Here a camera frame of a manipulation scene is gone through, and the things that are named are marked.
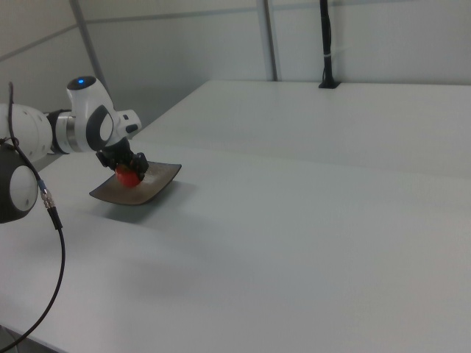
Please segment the white wall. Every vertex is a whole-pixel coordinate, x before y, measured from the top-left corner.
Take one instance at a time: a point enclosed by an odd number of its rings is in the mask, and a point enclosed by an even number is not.
[[[271,79],[260,4],[80,2],[116,108],[134,109],[144,126],[210,79]]]
[[[74,77],[93,74],[70,4],[64,0],[0,3],[0,102],[42,111],[70,107],[65,87]]]
[[[272,0],[284,81],[319,81],[318,0]],[[329,1],[334,77],[471,84],[470,0]]]

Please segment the black cable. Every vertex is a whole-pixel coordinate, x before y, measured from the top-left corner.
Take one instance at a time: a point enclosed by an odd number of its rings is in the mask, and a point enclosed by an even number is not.
[[[13,134],[13,124],[12,124],[12,111],[13,111],[13,84],[10,82],[9,83],[9,88],[10,88],[10,102],[8,104],[8,126],[10,129],[10,137],[13,142],[13,145],[16,149],[16,151],[20,154],[21,158],[24,160],[26,165],[31,168],[33,174],[36,177],[36,180],[38,181],[38,185],[40,186],[40,191],[41,191],[41,196],[44,200],[44,204],[46,205],[47,211],[49,213],[49,216],[51,217],[52,223],[54,224],[54,228],[59,232],[59,239],[60,239],[60,249],[62,253],[61,261],[60,261],[60,272],[59,272],[59,278],[57,280],[56,288],[54,289],[54,293],[52,294],[51,300],[49,301],[49,304],[47,305],[46,309],[44,310],[43,314],[40,316],[40,318],[29,328],[20,338],[9,344],[8,346],[0,349],[0,353],[5,353],[9,351],[11,348],[15,347],[18,345],[21,341],[23,341],[26,337],[29,336],[31,332],[33,332],[36,327],[39,326],[39,324],[44,320],[48,312],[50,311],[52,305],[54,304],[54,301],[56,300],[57,294],[59,293],[60,285],[62,284],[62,278],[64,275],[64,268],[65,268],[65,241],[64,241],[64,234],[62,233],[62,224],[60,223],[60,218],[59,214],[57,213],[57,209],[54,206],[54,202],[52,201],[52,198],[49,195],[49,192],[46,189],[46,186],[44,185],[43,180],[39,177],[38,171],[36,171],[36,168],[31,164],[31,162],[28,160],[26,155],[21,151],[19,147],[19,142],[18,139],[15,138],[15,135]]]
[[[10,137],[12,139],[12,142],[13,142],[13,145],[14,145],[16,151],[21,156],[23,161],[26,163],[26,166],[29,169],[31,169],[31,171],[35,175],[36,180],[41,180],[41,178],[39,177],[38,172],[36,171],[36,168],[33,166],[33,164],[31,164],[31,162],[28,160],[28,158],[23,153],[23,151],[21,151],[20,146],[19,146],[20,143],[19,143],[18,139],[15,137],[15,134],[13,132],[13,122],[12,122],[12,118],[13,118],[13,112],[12,112],[12,110],[13,110],[13,83],[8,82],[8,88],[9,88],[9,91],[10,91],[10,103],[8,104],[8,129],[10,130]]]

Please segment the white table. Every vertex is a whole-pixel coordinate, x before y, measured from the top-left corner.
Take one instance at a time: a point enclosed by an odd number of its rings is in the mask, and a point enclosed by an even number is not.
[[[471,177],[471,87],[207,82],[138,140]]]
[[[68,254],[36,338],[67,352],[469,351],[470,179],[171,141],[132,142],[183,164],[141,207],[88,196],[110,175],[93,154],[43,170]],[[0,226],[0,321],[19,330],[57,279],[45,213]]]

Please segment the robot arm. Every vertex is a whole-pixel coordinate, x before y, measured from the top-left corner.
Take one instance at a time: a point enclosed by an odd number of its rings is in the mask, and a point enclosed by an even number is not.
[[[133,185],[142,181],[149,164],[144,154],[131,151],[127,140],[131,132],[141,128],[137,114],[132,110],[116,111],[105,87],[92,76],[70,81],[67,93],[72,103],[69,111],[45,115],[13,104],[13,131],[28,160],[39,160],[50,150],[60,154],[95,151],[104,167],[133,171],[137,176]],[[0,223],[24,217],[38,195],[35,176],[8,141],[7,116],[8,104],[0,104]]]
[[[52,126],[52,150],[56,153],[95,151],[104,167],[123,165],[142,181],[149,164],[142,153],[130,150],[127,136],[142,127],[133,110],[116,111],[102,83],[92,76],[73,79],[67,85],[71,111],[48,115]]]
[[[92,76],[73,79],[67,85],[70,112],[49,114],[53,126],[53,150],[59,153],[100,151],[142,127],[132,110],[117,112],[102,83]]]

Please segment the red tomato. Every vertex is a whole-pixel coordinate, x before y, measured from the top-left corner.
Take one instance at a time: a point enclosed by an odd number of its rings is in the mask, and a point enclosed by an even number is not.
[[[118,164],[115,172],[118,181],[127,188],[133,188],[141,182],[138,175],[125,165]]]

